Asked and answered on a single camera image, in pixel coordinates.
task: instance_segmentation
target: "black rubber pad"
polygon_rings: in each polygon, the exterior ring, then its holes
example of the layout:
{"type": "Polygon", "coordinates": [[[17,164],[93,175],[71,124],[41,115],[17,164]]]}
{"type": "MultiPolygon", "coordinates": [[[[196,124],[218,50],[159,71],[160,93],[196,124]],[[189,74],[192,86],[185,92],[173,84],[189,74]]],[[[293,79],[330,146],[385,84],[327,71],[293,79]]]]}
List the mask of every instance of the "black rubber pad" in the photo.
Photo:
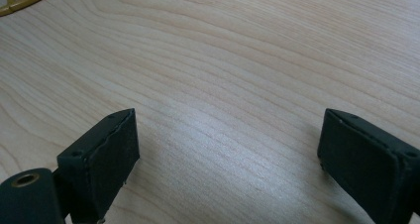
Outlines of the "black rubber pad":
{"type": "Polygon", "coordinates": [[[420,152],[355,115],[327,109],[323,169],[375,223],[408,223],[419,200],[420,152]]]}
{"type": "Polygon", "coordinates": [[[105,117],[58,155],[60,178],[74,192],[64,203],[72,221],[103,218],[139,157],[134,109],[105,117]]]}

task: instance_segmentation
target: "wood grain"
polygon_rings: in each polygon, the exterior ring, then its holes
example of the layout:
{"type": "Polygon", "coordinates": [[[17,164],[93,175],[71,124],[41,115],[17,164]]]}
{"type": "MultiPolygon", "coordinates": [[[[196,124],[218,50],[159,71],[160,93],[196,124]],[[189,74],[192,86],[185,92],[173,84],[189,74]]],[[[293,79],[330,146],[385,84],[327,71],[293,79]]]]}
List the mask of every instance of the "wood grain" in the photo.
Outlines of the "wood grain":
{"type": "Polygon", "coordinates": [[[44,0],[0,35],[0,180],[136,108],[107,223],[371,223],[319,167],[327,107],[420,148],[420,0],[44,0]]]}

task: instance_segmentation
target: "black plastic part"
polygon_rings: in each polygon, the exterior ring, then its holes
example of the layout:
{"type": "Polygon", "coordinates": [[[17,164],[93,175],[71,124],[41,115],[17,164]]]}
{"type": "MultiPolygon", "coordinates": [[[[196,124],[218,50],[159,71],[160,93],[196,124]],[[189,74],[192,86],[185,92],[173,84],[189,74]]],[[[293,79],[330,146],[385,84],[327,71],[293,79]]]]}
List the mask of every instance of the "black plastic part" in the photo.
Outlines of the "black plastic part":
{"type": "Polygon", "coordinates": [[[75,223],[104,218],[139,157],[134,109],[101,120],[57,157],[55,179],[74,194],[60,195],[62,213],[75,223]]]}
{"type": "Polygon", "coordinates": [[[63,223],[49,169],[23,171],[0,185],[0,223],[63,223]]]}
{"type": "Polygon", "coordinates": [[[0,185],[0,224],[102,220],[139,159],[136,113],[101,120],[58,157],[58,169],[20,172],[0,185]]]}
{"type": "Polygon", "coordinates": [[[375,223],[408,223],[416,211],[420,152],[375,125],[327,109],[318,157],[375,223]]]}

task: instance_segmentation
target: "black clamp jaw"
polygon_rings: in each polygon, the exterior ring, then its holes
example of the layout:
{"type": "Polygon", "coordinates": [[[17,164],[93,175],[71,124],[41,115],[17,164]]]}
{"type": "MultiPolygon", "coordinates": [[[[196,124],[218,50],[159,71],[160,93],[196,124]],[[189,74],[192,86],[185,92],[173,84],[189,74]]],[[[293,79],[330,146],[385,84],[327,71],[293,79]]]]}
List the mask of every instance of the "black clamp jaw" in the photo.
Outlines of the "black clamp jaw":
{"type": "Polygon", "coordinates": [[[113,113],[57,157],[58,169],[35,168],[0,185],[0,224],[103,220],[140,158],[136,113],[113,113]]]}
{"type": "Polygon", "coordinates": [[[420,151],[375,125],[327,109],[318,157],[375,223],[408,223],[420,213],[420,151]]]}

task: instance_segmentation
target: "light wood table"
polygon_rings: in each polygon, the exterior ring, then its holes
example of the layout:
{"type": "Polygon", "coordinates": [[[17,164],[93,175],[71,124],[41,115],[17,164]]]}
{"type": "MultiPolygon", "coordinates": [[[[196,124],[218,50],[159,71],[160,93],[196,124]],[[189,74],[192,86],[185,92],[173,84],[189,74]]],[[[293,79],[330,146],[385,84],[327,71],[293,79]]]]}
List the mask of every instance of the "light wood table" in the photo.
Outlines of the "light wood table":
{"type": "Polygon", "coordinates": [[[420,0],[44,0],[0,18],[0,180],[133,107],[107,223],[371,223],[320,169],[324,111],[420,148],[419,61],[420,0]]]}

